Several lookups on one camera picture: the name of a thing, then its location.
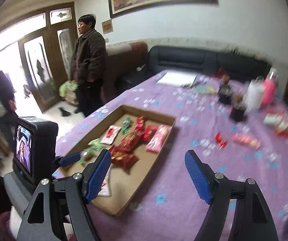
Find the black hair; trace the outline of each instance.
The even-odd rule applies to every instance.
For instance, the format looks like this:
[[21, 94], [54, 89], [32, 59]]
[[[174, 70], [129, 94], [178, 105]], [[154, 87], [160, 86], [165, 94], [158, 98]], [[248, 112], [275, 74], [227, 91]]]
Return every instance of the black hair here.
[[96, 24], [96, 15], [95, 14], [83, 15], [83, 16], [81, 16], [78, 19], [78, 22], [83, 22], [83, 23], [85, 23], [87, 25], [92, 23], [92, 28], [94, 29], [95, 28], [95, 24]]

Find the small poster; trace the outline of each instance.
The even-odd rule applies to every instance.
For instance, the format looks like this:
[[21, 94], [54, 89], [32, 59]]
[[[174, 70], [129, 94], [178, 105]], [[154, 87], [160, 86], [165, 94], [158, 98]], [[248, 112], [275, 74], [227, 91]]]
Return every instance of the small poster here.
[[111, 22], [111, 19], [106, 22], [102, 22], [102, 27], [104, 34], [111, 33], [113, 31], [113, 24]]

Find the brown jacket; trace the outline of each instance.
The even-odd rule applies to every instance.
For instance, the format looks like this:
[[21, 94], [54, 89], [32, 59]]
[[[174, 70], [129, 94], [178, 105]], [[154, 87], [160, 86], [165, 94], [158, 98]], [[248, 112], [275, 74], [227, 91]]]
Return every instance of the brown jacket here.
[[71, 80], [77, 77], [76, 82], [80, 85], [90, 79], [102, 78], [105, 60], [105, 40], [99, 32], [91, 29], [76, 40], [71, 62]]

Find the purple tablecloth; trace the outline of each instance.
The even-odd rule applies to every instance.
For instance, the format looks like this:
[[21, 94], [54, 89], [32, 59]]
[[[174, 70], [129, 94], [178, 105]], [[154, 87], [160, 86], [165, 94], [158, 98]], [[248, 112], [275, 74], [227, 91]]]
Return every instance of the purple tablecloth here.
[[[203, 222], [208, 205], [199, 199], [184, 165], [184, 154], [193, 149], [214, 172], [229, 179], [254, 178], [269, 205], [282, 238], [288, 218], [288, 139], [278, 138], [271, 127], [263, 125], [265, 110], [250, 111], [246, 123], [228, 118], [229, 107], [217, 103], [216, 96], [196, 95], [190, 89], [158, 85], [163, 73], [124, 92], [76, 125], [57, 141], [56, 154], [65, 155], [96, 124], [122, 104], [147, 108], [176, 117], [175, 129], [157, 164], [140, 187], [121, 217], [106, 215], [93, 205], [90, 214], [99, 236], [105, 240], [193, 240]], [[199, 76], [215, 88], [219, 80]], [[245, 87], [232, 82], [235, 91]], [[282, 103], [270, 109], [284, 110]], [[228, 140], [225, 149], [214, 145], [221, 132]], [[262, 141], [258, 151], [232, 142], [235, 133], [247, 134]], [[235, 200], [231, 200], [222, 240], [227, 240], [233, 221]]]

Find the snack package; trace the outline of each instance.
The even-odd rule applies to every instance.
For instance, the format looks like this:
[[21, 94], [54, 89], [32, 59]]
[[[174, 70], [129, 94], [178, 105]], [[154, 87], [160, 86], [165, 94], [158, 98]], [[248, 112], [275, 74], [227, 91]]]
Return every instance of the snack package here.
[[108, 184], [108, 177], [109, 177], [109, 171], [110, 170], [111, 170], [111, 166], [109, 167], [107, 174], [103, 180], [102, 189], [98, 193], [99, 197], [111, 197], [111, 189], [109, 188], [109, 184]]
[[129, 152], [139, 142], [139, 140], [142, 138], [144, 132], [141, 130], [135, 130], [134, 132], [129, 133], [124, 139], [122, 139], [121, 143], [118, 145], [118, 148], [121, 151]]
[[126, 134], [129, 132], [129, 127], [132, 125], [133, 120], [130, 117], [127, 117], [123, 121], [123, 129], [122, 129], [122, 134]]
[[276, 135], [280, 137], [288, 137], [288, 116], [283, 115], [283, 119], [279, 124], [276, 124], [275, 127]]
[[158, 126], [148, 125], [142, 137], [143, 141], [150, 141], [157, 132]]
[[117, 134], [119, 133], [121, 127], [111, 125], [108, 130], [106, 131], [104, 137], [101, 140], [101, 143], [111, 145], [114, 142]]
[[104, 149], [104, 146], [103, 146], [102, 143], [100, 142], [100, 139], [99, 139], [99, 138], [92, 140], [91, 142], [88, 143], [88, 145], [89, 145], [92, 149], [94, 149], [94, 150], [96, 150], [96, 151], [98, 151], [98, 152], [101, 152], [101, 151]]
[[259, 140], [242, 134], [234, 134], [233, 141], [239, 144], [248, 145], [253, 149], [258, 149], [261, 146], [261, 142]]
[[144, 130], [145, 129], [144, 120], [145, 120], [144, 116], [137, 118], [135, 130]]
[[288, 116], [285, 112], [268, 112], [263, 123], [274, 126], [276, 135], [288, 137]]
[[94, 153], [93, 149], [91, 147], [88, 147], [80, 153], [80, 159], [82, 161], [86, 161], [86, 160], [89, 160], [94, 155], [95, 155], [95, 153]]
[[109, 149], [109, 151], [111, 152], [111, 163], [121, 167], [127, 173], [129, 172], [130, 168], [139, 160], [137, 156], [133, 154], [127, 154], [114, 145]]
[[160, 125], [151, 141], [146, 145], [145, 150], [159, 153], [170, 131], [171, 131], [170, 126]]
[[226, 145], [228, 144], [227, 140], [225, 138], [223, 138], [221, 133], [218, 133], [215, 136], [215, 140], [218, 143], [220, 149], [224, 149], [226, 147]]

